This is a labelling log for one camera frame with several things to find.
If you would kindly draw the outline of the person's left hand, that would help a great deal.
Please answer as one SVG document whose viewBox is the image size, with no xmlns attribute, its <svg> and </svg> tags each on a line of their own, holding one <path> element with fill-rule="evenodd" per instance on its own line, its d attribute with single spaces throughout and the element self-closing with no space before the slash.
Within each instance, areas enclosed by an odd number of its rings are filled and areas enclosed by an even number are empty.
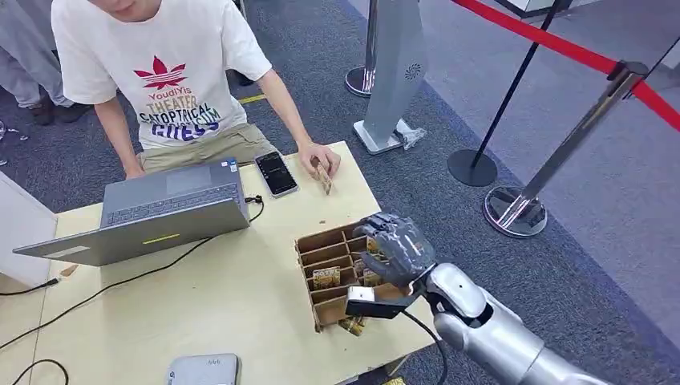
<svg viewBox="0 0 680 385">
<path fill-rule="evenodd" d="M 326 170 L 329 177 L 334 177 L 337 173 L 341 157 L 326 146 L 316 144 L 309 140 L 297 141 L 298 158 L 302 167 L 314 178 L 318 177 L 316 167 L 312 161 L 318 163 Z"/>
</svg>

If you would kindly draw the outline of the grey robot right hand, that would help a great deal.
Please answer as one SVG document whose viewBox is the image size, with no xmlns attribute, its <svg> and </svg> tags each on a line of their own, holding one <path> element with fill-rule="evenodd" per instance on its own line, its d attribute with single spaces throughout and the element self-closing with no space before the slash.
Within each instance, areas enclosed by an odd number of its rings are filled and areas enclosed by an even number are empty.
<svg viewBox="0 0 680 385">
<path fill-rule="evenodd" d="M 368 269 L 393 286 L 408 287 L 436 264 L 433 246 L 409 217 L 375 213 L 363 218 L 353 234 L 377 242 L 387 260 L 382 262 L 370 252 L 363 252 L 361 258 Z"/>
</svg>

